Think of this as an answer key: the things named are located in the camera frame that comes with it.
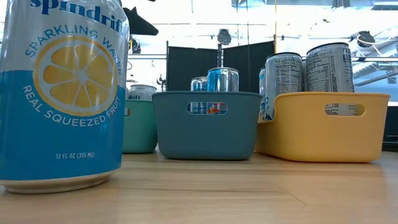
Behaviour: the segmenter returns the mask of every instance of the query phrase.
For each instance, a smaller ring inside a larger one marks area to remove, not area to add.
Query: wooden table
[[[398,223],[398,154],[372,164],[123,157],[109,182],[15,195],[0,187],[0,223]]]

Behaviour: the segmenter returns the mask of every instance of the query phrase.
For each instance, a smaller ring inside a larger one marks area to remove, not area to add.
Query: black partition
[[[273,41],[224,49],[224,67],[239,71],[239,91],[259,93],[260,69],[273,53]]]
[[[169,47],[166,90],[190,91],[191,80],[217,67],[217,50]]]

